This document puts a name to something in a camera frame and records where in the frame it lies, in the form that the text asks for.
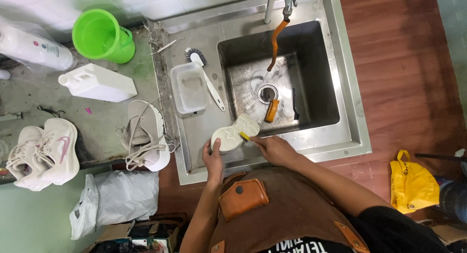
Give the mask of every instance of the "wooden floor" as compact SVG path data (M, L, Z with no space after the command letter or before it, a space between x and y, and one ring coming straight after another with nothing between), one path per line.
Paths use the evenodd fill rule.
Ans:
M372 154L321 163L389 200L399 149L449 154L467 146L456 78L436 0L341 0ZM458 164L413 161L461 176ZM204 184L180 186L175 159L160 171L159 211L191 217Z

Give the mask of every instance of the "stainless steel sink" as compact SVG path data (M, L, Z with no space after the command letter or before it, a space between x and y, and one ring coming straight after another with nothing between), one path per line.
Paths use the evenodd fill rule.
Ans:
M247 113L260 135L278 135L301 154L319 162L371 152L352 53L339 0L298 0L289 25L279 34L271 76L254 80L271 63L272 31L283 19L276 0L271 23L264 24L268 0L245 0L148 22L165 132L175 151L180 184L207 179L203 144L220 127ZM222 112L210 98L205 110L181 115L172 100L168 72L185 63L184 50L200 49L204 70L224 101ZM280 100L274 122L264 121L269 103ZM225 175L269 166L251 143L223 156Z
M242 36L217 45L234 118L249 114L260 123L260 136L338 123L339 109L319 22L285 28L277 38L278 57L271 76L261 80L254 73L266 70L271 63L272 32ZM265 123L270 104L266 99L272 98L280 101L279 108L274 122Z

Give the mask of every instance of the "white sneaker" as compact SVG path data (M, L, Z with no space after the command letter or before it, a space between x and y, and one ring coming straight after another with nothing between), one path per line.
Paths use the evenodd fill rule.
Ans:
M78 131L65 119L51 118L45 121L44 136L38 148L38 160L44 161L51 168L43 173L42 178L55 185L63 185L79 171L79 162L75 153Z
M243 143L240 132L248 136L256 136L260 132L260 126L248 114L240 114L231 126L217 129L211 137L211 150L214 147L216 138L220 138L221 153L230 152Z
M127 170L146 166L156 172L166 167L171 156L163 134L162 115L147 101L135 100L128 106L128 125L121 143L128 150Z
M52 182L40 178L49 169L45 163L37 160L36 149L44 130L36 126L24 127L18 137L18 144L11 150L7 169L16 178L14 185L32 191L41 191Z

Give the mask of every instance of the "brown apron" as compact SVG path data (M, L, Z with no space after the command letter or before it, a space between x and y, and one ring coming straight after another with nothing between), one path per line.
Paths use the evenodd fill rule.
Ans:
M234 180L252 179L262 181L269 202L229 221L221 211L211 238L211 253L255 253L303 237L328 240L350 246L359 253L369 253L346 217L309 179L284 167L270 167ZM226 183L222 193L233 191L232 185L240 183L235 181Z

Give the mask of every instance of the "yellow plastic bag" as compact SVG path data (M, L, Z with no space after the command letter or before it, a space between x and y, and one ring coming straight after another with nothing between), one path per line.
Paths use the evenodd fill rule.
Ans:
M407 162L401 160L403 154ZM409 152L400 150L391 170L391 205L401 213L440 203L440 186L428 170L410 161Z

